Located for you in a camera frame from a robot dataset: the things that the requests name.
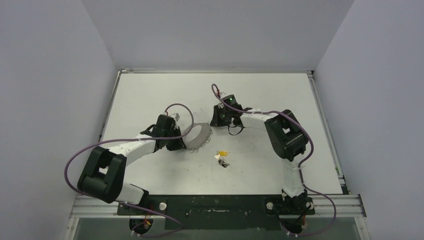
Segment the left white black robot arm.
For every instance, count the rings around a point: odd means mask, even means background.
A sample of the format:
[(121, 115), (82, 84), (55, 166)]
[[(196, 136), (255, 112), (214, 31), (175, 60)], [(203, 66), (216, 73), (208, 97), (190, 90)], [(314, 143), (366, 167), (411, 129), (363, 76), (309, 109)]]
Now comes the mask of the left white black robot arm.
[(178, 126), (179, 114), (161, 114), (156, 124), (140, 132), (136, 141), (104, 148), (94, 147), (77, 182), (79, 191), (106, 203), (129, 203), (136, 215), (149, 210), (146, 190), (124, 181), (126, 167), (143, 156), (167, 148), (168, 151), (186, 148)]

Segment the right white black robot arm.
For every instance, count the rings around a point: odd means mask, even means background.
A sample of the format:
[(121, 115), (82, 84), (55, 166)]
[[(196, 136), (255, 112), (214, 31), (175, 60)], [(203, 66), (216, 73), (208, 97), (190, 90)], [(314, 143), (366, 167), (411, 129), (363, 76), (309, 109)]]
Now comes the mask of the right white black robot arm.
[(253, 108), (236, 109), (219, 103), (213, 107), (212, 127), (240, 127), (267, 133), (272, 149), (282, 159), (281, 214), (306, 215), (315, 213), (315, 206), (304, 187), (295, 157), (306, 151), (309, 139), (299, 127), (293, 113), (286, 109), (282, 114), (263, 113)]

